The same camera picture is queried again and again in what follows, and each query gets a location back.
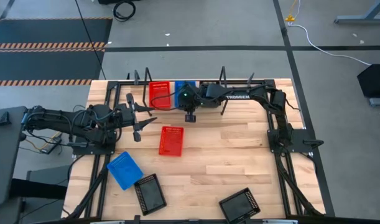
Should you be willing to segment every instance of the blue plastic basket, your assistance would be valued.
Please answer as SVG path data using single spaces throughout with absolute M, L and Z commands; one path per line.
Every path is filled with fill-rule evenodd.
M 195 86 L 195 81 L 175 81 L 175 107 L 178 107 L 178 90 L 184 85 L 185 82 Z
M 107 168 L 123 190 L 127 190 L 143 176 L 139 166 L 127 152 L 123 152 Z

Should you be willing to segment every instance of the concrete floor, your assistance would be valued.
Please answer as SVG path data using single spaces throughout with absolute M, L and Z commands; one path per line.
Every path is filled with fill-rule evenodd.
M 78 0 L 84 17 L 111 16 L 112 6 Z M 143 0 L 127 22 L 113 21 L 110 47 L 190 45 L 283 45 L 270 0 Z M 286 17 L 293 1 L 280 0 Z M 303 0 L 297 23 L 317 45 L 380 45 L 379 26 L 336 25 L 336 15 L 362 14 L 373 0 Z M 0 0 L 0 14 L 7 4 Z M 16 0 L 7 17 L 78 17 L 71 0 Z M 288 31 L 292 45 L 308 45 L 303 30 Z M 337 52 L 380 63 L 380 51 Z M 321 52 L 294 52 L 338 217 L 380 219 L 380 108 L 368 106 L 356 76 L 366 66 Z M 137 69 L 143 77 L 215 78 L 222 65 L 230 78 L 292 78 L 285 52 L 115 52 L 106 53 L 108 79 Z M 86 103 L 88 86 L 0 87 L 0 108 L 42 105 L 71 110 Z M 71 163 L 70 149 L 49 156 L 19 151 L 16 177 L 27 170 Z

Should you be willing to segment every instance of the table leg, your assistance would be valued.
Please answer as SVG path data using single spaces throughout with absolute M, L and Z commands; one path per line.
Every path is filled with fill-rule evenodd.
M 334 23 L 343 22 L 380 22 L 380 16 L 377 14 L 380 12 L 380 0 L 376 0 L 375 4 L 368 10 L 365 15 L 362 16 L 338 16 L 334 20 Z
M 10 197 L 37 197 L 64 199 L 67 187 L 55 184 L 43 184 L 29 180 L 12 179 Z

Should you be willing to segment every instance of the black tray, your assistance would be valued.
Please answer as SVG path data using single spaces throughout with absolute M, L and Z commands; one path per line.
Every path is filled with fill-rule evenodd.
M 156 174 L 149 175 L 134 184 L 143 215 L 148 215 L 166 206 Z
M 219 202 L 229 224 L 237 224 L 260 212 L 249 188 L 245 188 Z

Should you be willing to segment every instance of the red plastic basket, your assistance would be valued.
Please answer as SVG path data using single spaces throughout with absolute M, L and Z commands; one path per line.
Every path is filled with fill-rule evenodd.
M 150 82 L 149 83 L 149 106 L 152 108 L 170 108 L 170 82 Z M 166 96 L 163 98 L 158 98 L 154 100 L 151 104 L 151 100 L 160 97 Z
M 159 154 L 181 156 L 183 151 L 184 128 L 163 126 L 160 135 Z

